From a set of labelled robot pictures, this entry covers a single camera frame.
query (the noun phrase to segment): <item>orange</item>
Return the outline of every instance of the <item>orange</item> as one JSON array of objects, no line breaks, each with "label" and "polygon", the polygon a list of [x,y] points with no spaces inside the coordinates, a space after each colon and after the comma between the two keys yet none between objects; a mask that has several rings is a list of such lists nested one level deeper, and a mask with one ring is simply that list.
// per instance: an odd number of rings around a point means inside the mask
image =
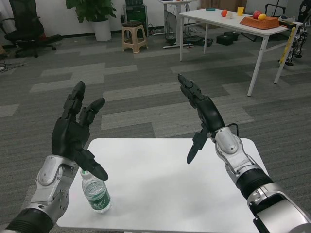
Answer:
[{"label": "orange", "polygon": [[228,11],[227,10],[223,10],[222,11],[222,16],[225,17],[227,15]]}]

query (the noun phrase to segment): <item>green label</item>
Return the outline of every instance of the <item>green label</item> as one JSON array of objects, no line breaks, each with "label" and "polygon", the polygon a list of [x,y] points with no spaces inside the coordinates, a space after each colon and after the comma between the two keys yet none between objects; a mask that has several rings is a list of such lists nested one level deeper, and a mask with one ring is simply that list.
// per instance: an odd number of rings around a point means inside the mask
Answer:
[{"label": "green label", "polygon": [[88,200],[91,207],[94,210],[102,210],[107,207],[107,205],[110,203],[110,195],[108,193],[108,190],[106,190],[105,194],[100,197],[97,200]]}]

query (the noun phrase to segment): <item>white table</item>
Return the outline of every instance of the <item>white table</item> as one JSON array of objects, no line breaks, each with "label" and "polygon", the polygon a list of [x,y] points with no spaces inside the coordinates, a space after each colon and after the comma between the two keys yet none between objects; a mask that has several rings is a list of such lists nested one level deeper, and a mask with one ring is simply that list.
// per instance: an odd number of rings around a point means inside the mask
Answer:
[{"label": "white table", "polygon": [[[245,152],[264,169],[254,143]],[[78,172],[57,224],[73,229],[132,232],[258,233],[247,202],[209,139],[187,165],[191,139],[95,139],[89,150],[109,174],[112,208],[93,212]]]},{"label": "white table", "polygon": [[181,1],[176,1],[176,0],[172,0],[172,1],[161,1],[158,0],[160,3],[163,4],[164,6],[164,33],[156,33],[154,35],[163,35],[167,33],[167,28],[166,28],[166,15],[165,12],[167,11],[167,5],[174,5],[176,6],[176,44],[175,45],[170,45],[170,46],[164,46],[164,49],[168,49],[168,48],[176,48],[179,47],[180,45],[182,46],[188,46],[189,44],[183,44],[183,39],[180,39],[180,13],[181,13],[181,6],[185,5],[187,3],[193,2],[193,1],[197,1],[197,0],[181,0]]},{"label": "white table", "polygon": [[[262,30],[262,29],[257,29],[257,28],[252,28],[252,27],[249,27],[249,26],[241,25],[240,24],[241,20],[245,16],[250,16],[250,15],[243,14],[242,16],[238,16],[236,12],[232,12],[232,13],[233,13],[233,18],[232,19],[226,19],[225,17],[222,17],[221,16],[221,10],[218,10],[218,9],[216,11],[206,11],[205,9],[202,9],[202,10],[196,10],[196,11],[189,11],[189,12],[180,13],[180,17],[181,17],[181,20],[180,20],[180,22],[181,22],[180,23],[180,31],[181,31],[180,38],[182,38],[183,30],[184,30],[184,27],[185,27],[184,26],[184,20],[183,20],[184,18],[190,18],[190,19],[197,20],[199,22],[206,23],[204,54],[206,53],[207,32],[208,32],[208,25],[209,24],[216,25],[216,26],[219,26],[219,27],[229,28],[229,29],[234,30],[234,31],[239,31],[239,32],[253,34],[253,35],[256,35],[256,36],[263,37],[263,41],[262,41],[260,52],[259,52],[258,59],[257,59],[257,62],[256,62],[256,66],[255,66],[255,70],[254,70],[254,73],[253,73],[252,81],[250,83],[250,86],[249,86],[249,89],[248,89],[248,93],[247,93],[248,96],[251,96],[252,92],[253,92],[253,88],[254,88],[255,82],[256,82],[256,78],[257,78],[257,75],[258,75],[258,71],[259,71],[259,68],[260,68],[260,65],[261,65],[261,61],[262,61],[262,58],[263,58],[263,54],[265,52],[277,49],[277,48],[285,46],[287,44],[287,42],[285,42],[285,43],[282,43],[280,45],[276,45],[276,46],[273,46],[273,47],[270,47],[270,48],[267,49],[267,44],[268,44],[268,41],[269,41],[269,37],[271,35],[274,35],[274,34],[277,34],[277,33],[280,33],[280,32],[284,32],[284,31],[286,31],[288,29],[279,26],[279,27],[273,28],[273,29]],[[297,24],[297,27],[296,27],[296,30],[294,32],[294,35],[296,35],[298,27],[300,25],[302,25],[302,23],[295,22],[295,24]],[[294,38],[295,38],[295,36],[293,36],[291,41],[290,41],[290,47],[292,46]],[[182,46],[180,46],[180,58],[179,58],[180,61],[183,60],[183,53],[182,52],[183,52],[183,49],[182,49]],[[277,75],[276,75],[276,78],[275,78],[275,84],[278,82],[278,80],[280,78],[281,72],[282,72],[282,70],[284,68],[284,64],[286,62],[286,58],[287,58],[289,52],[290,52],[290,50],[287,51],[287,53],[285,55],[284,61],[282,62],[282,64],[280,64],[280,67],[278,69],[278,72],[277,72]]]}]

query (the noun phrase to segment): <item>floor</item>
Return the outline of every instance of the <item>floor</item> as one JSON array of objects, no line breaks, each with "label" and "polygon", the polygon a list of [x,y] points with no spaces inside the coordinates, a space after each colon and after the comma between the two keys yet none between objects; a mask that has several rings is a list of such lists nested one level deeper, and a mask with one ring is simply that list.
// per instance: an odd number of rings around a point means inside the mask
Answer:
[{"label": "floor", "polygon": [[[213,29],[210,37],[221,35]],[[269,46],[279,42],[271,41]],[[273,84],[282,49],[264,56],[253,96],[247,97],[261,42],[244,37],[231,46],[163,50],[162,36],[149,49],[121,51],[121,35],[100,43],[93,36],[64,39],[39,58],[9,59],[22,67],[0,74],[0,226],[5,228],[29,202],[35,178],[51,153],[51,134],[67,95],[86,83],[84,104],[104,96],[106,105],[91,126],[91,137],[190,138],[200,130],[195,110],[179,90],[177,74],[194,80],[209,95],[226,124],[253,140],[271,177],[311,212],[311,40],[304,57],[285,67]],[[69,231],[55,227],[52,232]]]}]

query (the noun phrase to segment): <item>water bottle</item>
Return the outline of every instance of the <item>water bottle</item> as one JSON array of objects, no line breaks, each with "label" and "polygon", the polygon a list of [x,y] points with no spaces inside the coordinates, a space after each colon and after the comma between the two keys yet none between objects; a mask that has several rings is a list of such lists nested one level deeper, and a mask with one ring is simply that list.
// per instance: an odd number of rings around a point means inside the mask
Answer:
[{"label": "water bottle", "polygon": [[81,170],[82,189],[86,199],[96,213],[104,213],[111,208],[111,199],[104,181],[88,171]]}]

